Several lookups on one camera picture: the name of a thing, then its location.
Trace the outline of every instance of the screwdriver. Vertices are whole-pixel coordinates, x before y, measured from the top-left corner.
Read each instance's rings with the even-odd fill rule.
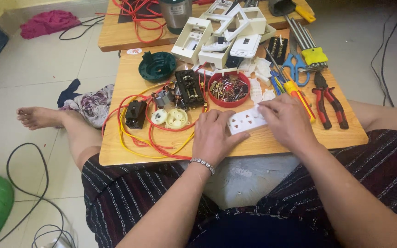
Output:
[[[265,47],[264,49],[266,50],[266,53],[271,58],[272,63],[274,64],[274,66],[277,67],[278,73],[280,74],[280,76],[286,81],[283,84],[283,87],[286,89],[287,94],[289,94],[290,96],[298,99],[300,101],[300,103],[304,106],[304,108],[306,109],[306,113],[309,116],[309,121],[311,123],[315,122],[315,115],[313,114],[312,109],[309,107],[309,104],[306,102],[306,99],[298,91],[298,88],[296,88],[295,82],[292,80],[290,75],[285,70],[283,70],[283,68],[279,68],[278,67],[277,62],[275,62],[275,60],[273,59],[271,53],[267,50],[267,48]]]

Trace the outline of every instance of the striped pants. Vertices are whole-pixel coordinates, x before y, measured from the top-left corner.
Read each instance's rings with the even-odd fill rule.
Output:
[[[369,143],[340,149],[338,161],[374,196],[397,214],[397,131],[367,133]],[[99,165],[99,154],[82,169],[86,221],[99,247],[113,248],[179,178],[183,169],[176,163],[154,166]],[[303,165],[292,171],[255,206],[220,209],[201,197],[190,240],[221,216],[258,213],[296,217],[326,236],[333,229],[323,209],[314,182]]]

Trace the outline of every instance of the dark blue cloth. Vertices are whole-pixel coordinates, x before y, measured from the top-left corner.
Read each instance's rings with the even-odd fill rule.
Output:
[[[188,248],[198,247],[340,247],[336,240],[324,238],[296,218],[236,214],[220,218],[193,240]]]
[[[70,99],[73,100],[75,97],[80,96],[81,94],[79,93],[74,93],[79,85],[81,85],[81,82],[79,81],[79,79],[75,79],[73,80],[73,82],[70,83],[70,85],[68,86],[68,88],[66,90],[64,90],[63,92],[61,92],[61,94],[59,95],[58,98],[58,108],[62,108],[63,107],[63,103]]]

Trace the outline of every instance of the cloth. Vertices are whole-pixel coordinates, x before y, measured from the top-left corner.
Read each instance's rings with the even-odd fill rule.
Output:
[[[322,232],[310,229],[297,218],[241,213],[221,217],[188,247],[339,248],[341,246],[335,239],[325,238]]]
[[[75,97],[81,95],[79,93],[74,93],[78,89],[79,85],[81,85],[81,82],[79,79],[75,79],[70,83],[68,88],[61,92],[57,102],[58,108],[62,108],[66,100],[73,100]]]
[[[64,31],[81,23],[71,12],[52,10],[36,14],[25,24],[21,25],[21,36],[32,39],[46,34]]]
[[[108,84],[99,91],[79,95],[72,100],[66,100],[59,110],[76,110],[85,121],[94,128],[101,128],[108,116],[114,84]]]
[[[374,130],[367,135],[367,145],[340,149],[333,155],[397,214],[397,131]],[[99,165],[99,154],[92,156],[82,169],[82,184],[87,225],[95,233],[99,247],[115,247],[182,172],[177,163],[104,167]],[[312,230],[321,231],[326,239],[334,237],[314,182],[303,165],[297,166],[255,206],[222,210],[203,195],[190,244],[219,219],[240,213],[298,218]]]

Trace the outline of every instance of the foot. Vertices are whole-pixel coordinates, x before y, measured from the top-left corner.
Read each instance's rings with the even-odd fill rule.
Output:
[[[17,120],[29,130],[44,127],[62,127],[68,118],[82,119],[82,115],[74,110],[52,110],[41,107],[19,108],[16,110]]]

